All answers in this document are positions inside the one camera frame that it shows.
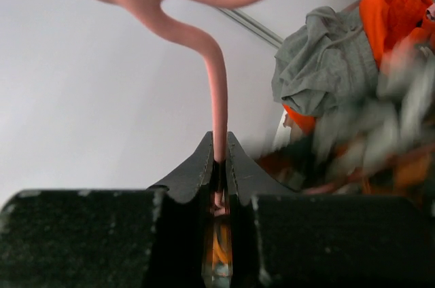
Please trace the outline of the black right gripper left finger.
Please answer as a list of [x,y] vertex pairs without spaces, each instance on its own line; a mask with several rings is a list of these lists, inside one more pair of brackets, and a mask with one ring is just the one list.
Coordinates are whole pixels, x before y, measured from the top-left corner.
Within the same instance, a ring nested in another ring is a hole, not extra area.
[[24,190],[1,210],[2,287],[203,287],[213,148],[145,190]]

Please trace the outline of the orange black camo shorts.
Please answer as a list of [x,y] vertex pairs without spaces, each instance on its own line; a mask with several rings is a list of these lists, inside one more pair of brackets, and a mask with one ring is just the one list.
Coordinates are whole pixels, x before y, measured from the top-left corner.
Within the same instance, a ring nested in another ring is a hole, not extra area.
[[[328,112],[310,134],[248,156],[294,193],[399,196],[434,224],[434,50],[399,43],[381,65],[375,95]],[[232,287],[227,175],[220,191],[205,276],[213,286]]]

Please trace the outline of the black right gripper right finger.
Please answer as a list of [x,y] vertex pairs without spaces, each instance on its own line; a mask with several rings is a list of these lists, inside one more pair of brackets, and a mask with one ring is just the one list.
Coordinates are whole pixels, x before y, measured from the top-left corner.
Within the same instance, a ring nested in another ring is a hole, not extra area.
[[434,224],[399,196],[304,195],[228,135],[232,287],[433,287]]

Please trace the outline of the grey knit shorts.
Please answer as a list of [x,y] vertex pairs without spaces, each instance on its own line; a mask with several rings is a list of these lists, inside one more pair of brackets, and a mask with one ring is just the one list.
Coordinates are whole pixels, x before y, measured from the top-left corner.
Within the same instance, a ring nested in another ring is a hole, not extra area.
[[370,94],[378,68],[358,8],[318,7],[275,55],[273,98],[301,115],[318,117]]

